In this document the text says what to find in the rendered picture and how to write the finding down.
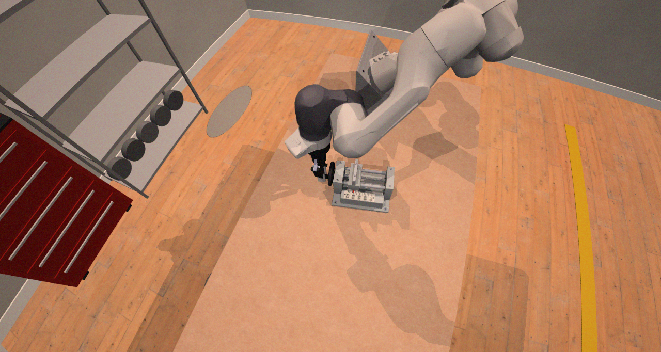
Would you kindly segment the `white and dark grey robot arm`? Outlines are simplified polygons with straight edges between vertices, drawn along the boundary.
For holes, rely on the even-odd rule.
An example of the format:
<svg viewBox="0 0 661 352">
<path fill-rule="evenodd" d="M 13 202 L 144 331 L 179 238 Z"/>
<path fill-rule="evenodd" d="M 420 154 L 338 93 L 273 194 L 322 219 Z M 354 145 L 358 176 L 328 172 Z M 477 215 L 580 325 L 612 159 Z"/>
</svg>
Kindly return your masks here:
<svg viewBox="0 0 661 352">
<path fill-rule="evenodd" d="M 299 159 L 327 147 L 333 136 L 333 148 L 342 156 L 364 156 L 427 99 L 450 67 L 457 77 L 470 78 L 481 71 L 482 59 L 500 62 L 515 54 L 524 39 L 517 11 L 517 0 L 444 0 L 398 53 L 370 59 L 374 83 L 390 95 L 387 100 L 368 115 L 355 90 L 308 85 L 296 95 L 299 127 L 285 140 L 286 147 Z"/>
</svg>

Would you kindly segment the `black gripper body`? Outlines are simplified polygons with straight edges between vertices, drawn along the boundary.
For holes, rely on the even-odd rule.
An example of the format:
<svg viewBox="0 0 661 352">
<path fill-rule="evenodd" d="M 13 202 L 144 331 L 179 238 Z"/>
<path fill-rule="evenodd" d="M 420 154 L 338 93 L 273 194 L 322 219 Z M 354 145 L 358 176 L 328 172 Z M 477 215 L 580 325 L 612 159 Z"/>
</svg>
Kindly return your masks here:
<svg viewBox="0 0 661 352">
<path fill-rule="evenodd" d="M 322 161 L 321 156 L 324 156 L 329 151 L 330 148 L 330 143 L 327 145 L 327 147 L 321 149 L 321 150 L 316 150 L 312 151 L 311 153 L 308 153 L 309 155 L 312 156 L 312 162 L 314 163 L 314 159 L 317 159 L 317 163 L 320 163 Z"/>
</svg>

